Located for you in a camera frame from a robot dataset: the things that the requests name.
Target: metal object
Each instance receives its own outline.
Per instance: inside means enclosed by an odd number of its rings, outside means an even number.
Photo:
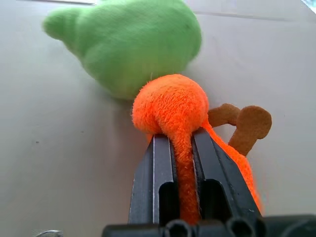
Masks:
[[[61,231],[51,230],[42,232],[35,237],[64,237],[64,235]]]
[[[63,3],[96,5],[100,0],[34,0],[34,1],[63,2]]]
[[[316,0],[302,0],[314,13],[316,13]]]

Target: orange plush toy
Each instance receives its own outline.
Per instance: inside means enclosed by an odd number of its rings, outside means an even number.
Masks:
[[[132,118],[136,128],[149,139],[154,134],[168,136],[174,146],[179,186],[180,218],[190,224],[200,220],[191,146],[192,133],[203,127],[237,164],[261,210],[250,165],[245,155],[257,139],[264,138],[272,124],[270,114],[257,106],[242,110],[230,104],[209,110],[203,89],[182,75],[168,75],[149,82],[137,95]],[[237,129],[226,144],[213,127],[229,123]]]

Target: black mechanical part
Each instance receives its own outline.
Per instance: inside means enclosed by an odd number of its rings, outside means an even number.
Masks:
[[[134,176],[128,225],[102,237],[316,237],[316,216],[262,217],[235,162],[202,128],[192,137],[202,220],[179,220],[173,147],[153,137]]]

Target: green plush toy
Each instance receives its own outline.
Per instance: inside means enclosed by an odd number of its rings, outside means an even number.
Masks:
[[[122,99],[134,99],[152,79],[184,70],[201,45],[198,21],[182,0],[106,0],[59,9],[43,28]]]

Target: stuffed animal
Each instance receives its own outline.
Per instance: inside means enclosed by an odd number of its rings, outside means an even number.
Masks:
[[[203,89],[182,75],[168,75],[149,82],[134,100],[132,119],[136,128],[151,140],[154,134],[165,134],[173,144],[180,198],[180,218],[189,224],[200,219],[196,195],[191,136],[203,127],[213,140],[237,164],[255,200],[262,210],[251,167],[245,155],[257,139],[264,138],[272,125],[271,115],[257,106],[239,110],[224,104],[208,109]],[[213,127],[236,125],[228,144],[214,132]]]
[[[109,93],[134,99],[148,81],[184,70],[201,31],[182,0],[106,0],[59,9],[43,22]]]

